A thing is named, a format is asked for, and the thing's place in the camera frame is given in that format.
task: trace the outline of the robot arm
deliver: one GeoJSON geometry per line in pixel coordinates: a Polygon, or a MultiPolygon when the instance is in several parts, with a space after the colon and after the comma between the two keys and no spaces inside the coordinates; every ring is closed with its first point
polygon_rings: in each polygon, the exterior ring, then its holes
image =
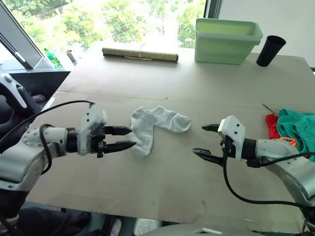
{"type": "Polygon", "coordinates": [[[82,117],[78,131],[49,126],[43,126],[42,130],[29,129],[16,145],[0,156],[0,215],[6,219],[17,217],[26,196],[49,164],[50,157],[53,159],[66,156],[68,152],[77,152],[79,155],[97,153],[99,158],[103,153],[125,150],[135,144],[130,141],[107,144],[104,141],[107,134],[125,135],[131,129],[105,126],[106,122],[106,113],[99,106],[92,105],[82,117]]]}
{"type": "Polygon", "coordinates": [[[310,224],[315,225],[315,163],[307,158],[294,158],[270,164],[298,150],[285,140],[252,140],[245,138],[245,127],[235,116],[228,116],[221,123],[202,127],[218,132],[222,137],[223,158],[211,155],[209,150],[194,148],[192,151],[206,161],[224,166],[224,157],[245,159],[253,168],[266,166],[285,184],[296,203],[305,206],[301,211],[310,224]]]}

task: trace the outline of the sock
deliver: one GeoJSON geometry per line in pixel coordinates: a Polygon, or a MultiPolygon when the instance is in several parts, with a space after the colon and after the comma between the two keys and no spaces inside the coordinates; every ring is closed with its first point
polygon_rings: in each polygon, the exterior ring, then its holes
{"type": "Polygon", "coordinates": [[[154,110],[148,111],[154,114],[154,125],[174,133],[185,133],[189,130],[191,119],[174,111],[170,111],[162,106],[157,106],[154,110]]]}
{"type": "Polygon", "coordinates": [[[131,115],[131,129],[129,140],[137,142],[131,150],[138,156],[147,156],[153,145],[153,126],[155,117],[143,107],[135,110],[131,115]]]}

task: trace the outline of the green towel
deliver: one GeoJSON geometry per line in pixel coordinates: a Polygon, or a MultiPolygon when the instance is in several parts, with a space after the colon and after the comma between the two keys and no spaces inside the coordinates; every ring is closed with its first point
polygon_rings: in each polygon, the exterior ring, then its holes
{"type": "MultiPolygon", "coordinates": [[[[315,151],[315,114],[282,109],[277,130],[281,137],[295,139],[300,153],[315,151]]],[[[315,156],[311,156],[310,160],[315,162],[315,156]]]]}

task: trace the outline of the tree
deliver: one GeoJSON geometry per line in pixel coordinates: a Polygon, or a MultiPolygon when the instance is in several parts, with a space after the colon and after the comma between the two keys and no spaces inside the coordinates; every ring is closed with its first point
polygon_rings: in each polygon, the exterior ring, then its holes
{"type": "Polygon", "coordinates": [[[195,20],[202,17],[204,11],[203,0],[193,0],[189,3],[182,15],[178,17],[178,36],[177,40],[180,47],[194,48],[195,47],[195,20]]]}
{"type": "Polygon", "coordinates": [[[94,41],[101,40],[102,35],[94,28],[95,16],[80,3],[73,2],[63,9],[62,23],[65,24],[65,33],[68,44],[81,43],[88,49],[94,41]]]}
{"type": "Polygon", "coordinates": [[[80,36],[70,31],[67,32],[66,25],[62,22],[62,16],[55,16],[53,19],[54,25],[50,25],[50,30],[45,35],[45,47],[51,51],[65,52],[68,50],[70,42],[80,41],[80,36]]]}
{"type": "Polygon", "coordinates": [[[146,21],[129,7],[129,0],[110,0],[102,7],[102,18],[115,42],[141,42],[146,34],[146,21]]]}
{"type": "Polygon", "coordinates": [[[11,11],[36,15],[67,4],[67,0],[4,0],[11,11]]]}
{"type": "Polygon", "coordinates": [[[161,20],[160,26],[157,28],[162,35],[165,34],[164,30],[164,21],[167,17],[166,4],[169,3],[169,0],[145,0],[150,6],[149,14],[161,20]]]}
{"type": "Polygon", "coordinates": [[[30,13],[23,14],[18,10],[12,11],[15,18],[23,26],[28,35],[42,48],[44,43],[45,27],[42,21],[30,13]]]}
{"type": "Polygon", "coordinates": [[[179,1],[175,0],[174,4],[171,6],[171,11],[176,12],[179,9],[179,1]]]}

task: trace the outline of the window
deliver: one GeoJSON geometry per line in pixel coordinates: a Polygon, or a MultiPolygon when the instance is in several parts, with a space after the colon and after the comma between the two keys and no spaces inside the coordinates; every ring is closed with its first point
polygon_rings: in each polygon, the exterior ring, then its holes
{"type": "Polygon", "coordinates": [[[80,57],[94,41],[194,47],[206,0],[3,0],[43,54],[80,57]]]}
{"type": "Polygon", "coordinates": [[[15,57],[0,43],[0,67],[4,70],[24,69],[15,57]]]}

